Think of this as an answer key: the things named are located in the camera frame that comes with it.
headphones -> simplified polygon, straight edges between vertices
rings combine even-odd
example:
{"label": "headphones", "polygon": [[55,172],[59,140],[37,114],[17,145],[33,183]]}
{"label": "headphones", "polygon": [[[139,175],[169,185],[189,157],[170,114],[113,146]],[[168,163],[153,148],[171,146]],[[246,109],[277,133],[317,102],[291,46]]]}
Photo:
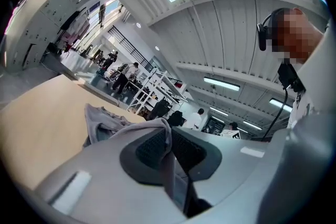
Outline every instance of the headphones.
{"label": "headphones", "polygon": [[265,22],[271,17],[272,13],[268,15],[262,24],[257,24],[257,33],[259,38],[259,49],[266,50],[266,39],[268,37],[268,26],[264,26]]}

